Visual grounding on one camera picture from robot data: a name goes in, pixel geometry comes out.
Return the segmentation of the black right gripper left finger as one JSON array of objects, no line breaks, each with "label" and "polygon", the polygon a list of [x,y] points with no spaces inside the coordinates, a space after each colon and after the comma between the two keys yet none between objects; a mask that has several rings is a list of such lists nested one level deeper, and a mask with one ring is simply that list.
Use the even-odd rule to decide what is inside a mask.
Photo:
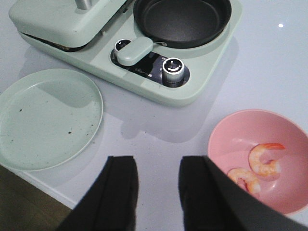
[{"label": "black right gripper left finger", "polygon": [[133,231],[139,192],[132,156],[110,156],[87,193],[58,231]]}]

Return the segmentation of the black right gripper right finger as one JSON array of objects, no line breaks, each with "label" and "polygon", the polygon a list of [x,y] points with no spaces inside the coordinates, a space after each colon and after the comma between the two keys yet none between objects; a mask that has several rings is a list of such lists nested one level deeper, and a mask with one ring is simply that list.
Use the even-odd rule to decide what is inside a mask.
[{"label": "black right gripper right finger", "polygon": [[258,201],[207,156],[184,156],[179,195],[186,231],[306,231],[308,228]]}]

